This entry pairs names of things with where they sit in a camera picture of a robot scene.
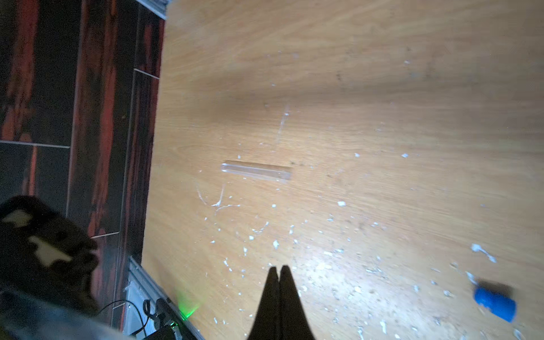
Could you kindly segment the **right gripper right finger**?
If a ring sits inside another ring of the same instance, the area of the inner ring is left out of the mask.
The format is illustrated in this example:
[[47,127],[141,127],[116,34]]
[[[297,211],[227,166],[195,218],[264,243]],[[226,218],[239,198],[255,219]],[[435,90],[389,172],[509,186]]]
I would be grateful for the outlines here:
[[279,279],[281,339],[315,339],[289,266],[282,266]]

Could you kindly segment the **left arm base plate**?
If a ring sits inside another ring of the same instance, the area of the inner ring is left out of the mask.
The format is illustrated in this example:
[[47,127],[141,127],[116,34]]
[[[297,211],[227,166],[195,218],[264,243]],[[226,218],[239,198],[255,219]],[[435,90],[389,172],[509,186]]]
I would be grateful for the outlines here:
[[154,331],[144,339],[196,339],[184,320],[169,304],[169,299],[159,298],[152,310],[151,300],[145,300],[143,311],[148,320],[153,321]]

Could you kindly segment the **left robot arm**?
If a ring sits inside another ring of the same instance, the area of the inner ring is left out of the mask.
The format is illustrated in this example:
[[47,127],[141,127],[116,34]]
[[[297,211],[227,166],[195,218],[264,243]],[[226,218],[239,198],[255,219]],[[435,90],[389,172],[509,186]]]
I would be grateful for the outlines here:
[[1,338],[126,339],[96,318],[97,248],[36,197],[1,204]]

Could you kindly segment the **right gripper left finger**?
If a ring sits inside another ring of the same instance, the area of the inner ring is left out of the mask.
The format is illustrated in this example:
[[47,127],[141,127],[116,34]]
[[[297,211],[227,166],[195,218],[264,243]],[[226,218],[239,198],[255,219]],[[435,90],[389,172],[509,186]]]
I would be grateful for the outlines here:
[[250,340],[280,339],[280,286],[277,268],[269,269],[254,324],[247,337]]

